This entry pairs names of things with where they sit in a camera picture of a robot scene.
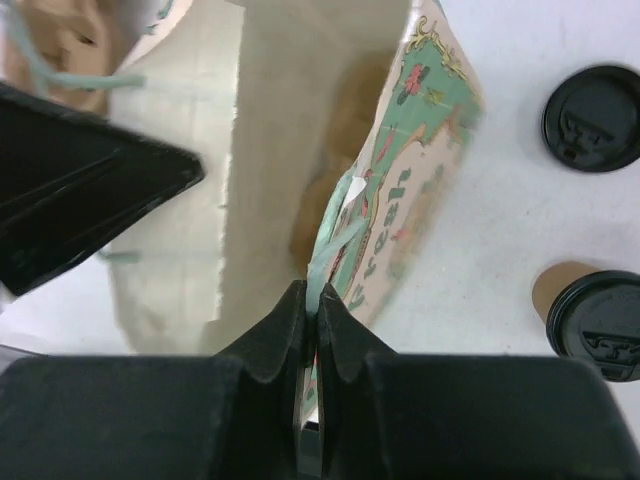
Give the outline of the green paper takeout bag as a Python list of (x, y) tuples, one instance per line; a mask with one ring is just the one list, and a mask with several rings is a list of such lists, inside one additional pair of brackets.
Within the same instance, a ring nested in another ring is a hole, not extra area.
[(305, 277), (369, 323), (481, 107), (437, 1), (5, 1), (1, 341), (215, 353)]

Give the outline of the black plastic cup lid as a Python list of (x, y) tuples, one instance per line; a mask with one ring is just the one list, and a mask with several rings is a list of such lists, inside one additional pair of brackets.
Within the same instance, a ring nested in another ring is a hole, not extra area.
[(639, 275), (603, 270), (569, 283), (546, 315), (554, 352), (593, 363), (610, 382), (639, 379)]

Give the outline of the brown paper coffee cup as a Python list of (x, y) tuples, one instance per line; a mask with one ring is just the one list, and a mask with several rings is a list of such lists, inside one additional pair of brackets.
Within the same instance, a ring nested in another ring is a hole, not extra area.
[(599, 268), (580, 261), (562, 261), (549, 266), (535, 280), (532, 287), (532, 304), (546, 326), (550, 325), (549, 314), (557, 297), (572, 283)]

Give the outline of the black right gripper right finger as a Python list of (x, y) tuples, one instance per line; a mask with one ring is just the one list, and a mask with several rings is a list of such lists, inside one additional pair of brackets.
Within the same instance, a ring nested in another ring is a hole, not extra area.
[(590, 365), (400, 354), (331, 286), (317, 366), (326, 479), (635, 479), (639, 453)]

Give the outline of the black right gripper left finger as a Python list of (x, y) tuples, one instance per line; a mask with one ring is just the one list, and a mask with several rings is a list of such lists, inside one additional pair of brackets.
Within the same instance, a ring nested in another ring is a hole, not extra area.
[(5, 479), (293, 479), (305, 293), (213, 356), (53, 356), (1, 375)]

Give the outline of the single brown pulp cup carrier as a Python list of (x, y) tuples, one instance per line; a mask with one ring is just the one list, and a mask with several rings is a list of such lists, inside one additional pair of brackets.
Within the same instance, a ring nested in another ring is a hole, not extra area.
[(382, 51), (355, 61), (334, 90), (321, 149), (322, 168), (305, 189), (293, 225), (289, 251), (304, 277), (329, 199), (355, 163), (373, 126), (379, 97), (394, 54)]

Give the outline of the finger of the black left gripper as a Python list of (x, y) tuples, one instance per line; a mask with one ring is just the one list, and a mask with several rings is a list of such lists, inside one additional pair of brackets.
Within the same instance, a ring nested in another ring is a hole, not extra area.
[(191, 151), (2, 85), (2, 285), (29, 293), (204, 177)]

